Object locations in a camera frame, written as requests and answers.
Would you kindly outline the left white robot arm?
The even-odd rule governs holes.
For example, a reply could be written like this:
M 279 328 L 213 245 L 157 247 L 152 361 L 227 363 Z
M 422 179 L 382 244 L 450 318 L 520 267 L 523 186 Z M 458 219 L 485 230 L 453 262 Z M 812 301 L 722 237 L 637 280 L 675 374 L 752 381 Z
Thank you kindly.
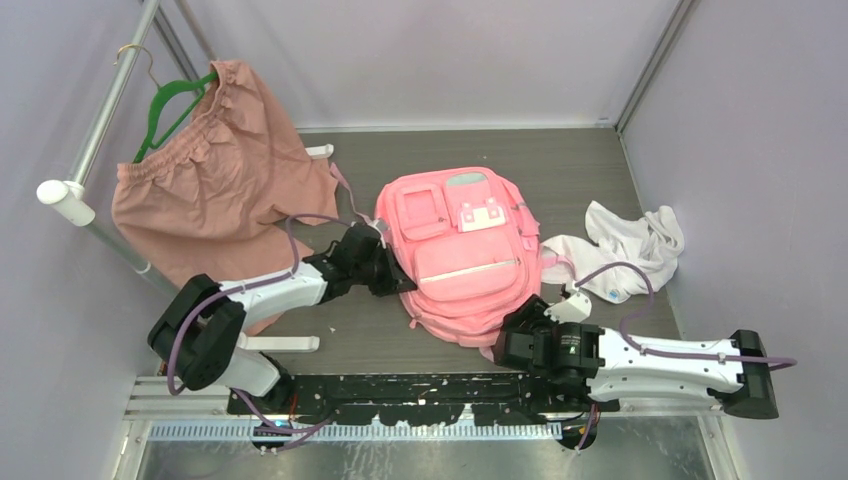
M 354 286 L 365 286 L 376 297 L 417 288 L 381 232 L 362 223 L 288 269 L 241 281 L 192 277 L 154 324 L 147 343 L 165 362 L 172 393 L 222 385 L 277 413 L 292 397 L 288 374 L 265 353 L 241 347 L 240 336 L 262 320 L 327 303 Z

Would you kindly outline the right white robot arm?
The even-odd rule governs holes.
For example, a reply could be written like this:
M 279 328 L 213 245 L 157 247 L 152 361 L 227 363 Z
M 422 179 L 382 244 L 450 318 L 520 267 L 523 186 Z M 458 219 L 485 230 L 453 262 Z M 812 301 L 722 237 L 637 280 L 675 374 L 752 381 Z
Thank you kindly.
M 778 418 L 756 332 L 702 342 L 626 337 L 587 323 L 590 311 L 582 293 L 555 304 L 531 296 L 505 316 L 492 347 L 494 363 L 530 374 L 547 401 L 571 411 L 672 398 L 717 404 L 737 418 Z

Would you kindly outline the pink student backpack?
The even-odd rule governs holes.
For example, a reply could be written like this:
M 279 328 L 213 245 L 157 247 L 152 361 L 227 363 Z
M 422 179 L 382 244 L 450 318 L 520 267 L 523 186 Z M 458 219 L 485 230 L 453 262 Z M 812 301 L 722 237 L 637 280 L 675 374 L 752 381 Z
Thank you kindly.
M 411 327 L 486 359 L 504 317 L 541 290 L 539 224 L 519 188 L 487 167 L 399 177 L 361 217 L 388 223 L 382 237 L 417 285 L 400 296 Z

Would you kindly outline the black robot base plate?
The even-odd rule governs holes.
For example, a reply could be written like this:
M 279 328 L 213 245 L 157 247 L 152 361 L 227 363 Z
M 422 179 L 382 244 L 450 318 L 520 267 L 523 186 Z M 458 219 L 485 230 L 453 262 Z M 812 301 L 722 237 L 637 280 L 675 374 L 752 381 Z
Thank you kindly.
M 242 400 L 231 395 L 230 414 L 259 411 L 315 424 L 413 427 L 452 425 L 463 412 L 476 426 L 541 425 L 572 417 L 593 405 L 562 385 L 527 373 L 425 373 L 282 375 L 277 385 Z

